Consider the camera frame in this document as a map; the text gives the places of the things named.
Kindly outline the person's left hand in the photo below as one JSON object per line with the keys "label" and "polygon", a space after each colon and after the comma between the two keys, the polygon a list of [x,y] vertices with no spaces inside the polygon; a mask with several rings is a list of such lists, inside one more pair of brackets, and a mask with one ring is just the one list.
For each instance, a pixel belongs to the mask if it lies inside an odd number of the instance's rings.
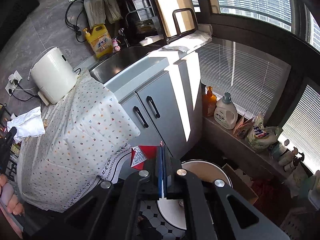
{"label": "person's left hand", "polygon": [[8,182],[7,176],[1,174],[1,200],[7,213],[13,215],[24,214],[24,207],[18,200],[13,186]]}

